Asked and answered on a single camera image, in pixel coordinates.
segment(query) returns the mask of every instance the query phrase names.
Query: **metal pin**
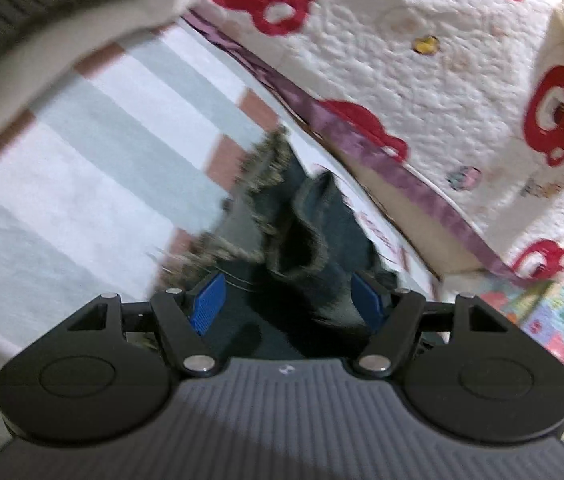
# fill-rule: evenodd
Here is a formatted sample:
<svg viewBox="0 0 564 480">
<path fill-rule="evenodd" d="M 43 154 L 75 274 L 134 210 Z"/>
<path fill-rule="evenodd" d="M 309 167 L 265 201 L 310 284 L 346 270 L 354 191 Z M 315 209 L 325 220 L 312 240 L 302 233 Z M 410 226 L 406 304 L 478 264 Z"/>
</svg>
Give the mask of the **metal pin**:
<svg viewBox="0 0 564 480">
<path fill-rule="evenodd" d="M 361 368 L 369 372 L 385 372 L 391 367 L 391 360 L 383 355 L 365 355 L 357 362 Z"/>
<path fill-rule="evenodd" d="M 208 355 L 191 355 L 184 359 L 184 368 L 192 372 L 207 372 L 215 366 L 215 359 Z"/>
</svg>

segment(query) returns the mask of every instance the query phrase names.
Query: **blue gripper pad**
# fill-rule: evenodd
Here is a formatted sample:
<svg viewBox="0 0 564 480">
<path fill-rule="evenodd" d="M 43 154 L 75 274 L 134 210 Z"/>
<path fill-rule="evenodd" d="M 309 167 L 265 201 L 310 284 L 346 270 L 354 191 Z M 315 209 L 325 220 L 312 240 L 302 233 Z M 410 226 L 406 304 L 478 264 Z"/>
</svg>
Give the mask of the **blue gripper pad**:
<svg viewBox="0 0 564 480">
<path fill-rule="evenodd" d="M 193 293 L 193 314 L 191 314 L 189 321 L 199 335 L 204 335 L 213 324 L 224 301 L 226 301 L 224 274 L 218 272 L 211 275 L 208 281 L 202 282 L 200 289 L 194 290 Z"/>
<path fill-rule="evenodd" d="M 367 327 L 372 333 L 380 330 L 384 323 L 384 312 L 382 307 L 382 298 L 371 285 L 369 285 L 358 274 L 354 273 L 351 277 L 351 299 L 353 305 L 362 316 Z"/>
</svg>

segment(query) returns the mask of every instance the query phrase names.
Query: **white quilt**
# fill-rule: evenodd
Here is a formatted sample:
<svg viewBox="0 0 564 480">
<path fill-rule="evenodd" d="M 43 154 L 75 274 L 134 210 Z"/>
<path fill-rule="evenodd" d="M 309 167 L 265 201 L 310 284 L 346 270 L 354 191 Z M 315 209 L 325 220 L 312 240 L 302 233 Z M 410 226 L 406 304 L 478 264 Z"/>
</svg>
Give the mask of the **white quilt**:
<svg viewBox="0 0 564 480">
<path fill-rule="evenodd" d="M 299 87 L 294 99 L 325 110 L 316 129 L 486 267 L 495 256 L 518 276 L 549 278 L 564 268 L 564 26 L 555 18 L 563 8 L 564 0 L 204 0 L 196 12 Z"/>
</svg>

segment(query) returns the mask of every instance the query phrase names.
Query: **quilted fabric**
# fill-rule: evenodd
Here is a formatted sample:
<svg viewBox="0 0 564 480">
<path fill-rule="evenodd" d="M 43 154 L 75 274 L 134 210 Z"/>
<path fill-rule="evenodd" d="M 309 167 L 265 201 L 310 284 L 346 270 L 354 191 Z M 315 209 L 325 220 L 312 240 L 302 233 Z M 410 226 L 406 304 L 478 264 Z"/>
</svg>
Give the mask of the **quilted fabric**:
<svg viewBox="0 0 564 480">
<path fill-rule="evenodd" d="M 414 202 L 445 199 L 447 228 L 466 222 L 509 270 L 550 278 L 564 270 L 563 6 L 204 0 L 196 10 L 331 122 L 353 126 L 334 139 L 340 149 L 384 166 L 387 180 L 404 168 L 413 190 L 432 193 Z M 491 253 L 474 253 L 489 268 Z"/>
</svg>

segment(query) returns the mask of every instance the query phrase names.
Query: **circular pad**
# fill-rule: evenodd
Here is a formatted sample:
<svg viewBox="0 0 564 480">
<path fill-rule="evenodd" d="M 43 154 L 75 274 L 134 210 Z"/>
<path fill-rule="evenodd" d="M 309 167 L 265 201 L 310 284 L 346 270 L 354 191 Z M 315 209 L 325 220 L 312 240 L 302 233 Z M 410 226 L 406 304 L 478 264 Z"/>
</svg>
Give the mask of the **circular pad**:
<svg viewBox="0 0 564 480">
<path fill-rule="evenodd" d="M 82 355 L 47 365 L 40 375 L 40 384 L 59 397 L 88 397 L 101 392 L 114 378 L 113 365 L 98 357 Z"/>
<path fill-rule="evenodd" d="M 471 333 L 430 349 L 408 367 L 416 411 L 448 433 L 520 444 L 564 428 L 564 366 L 523 333 Z"/>
</svg>

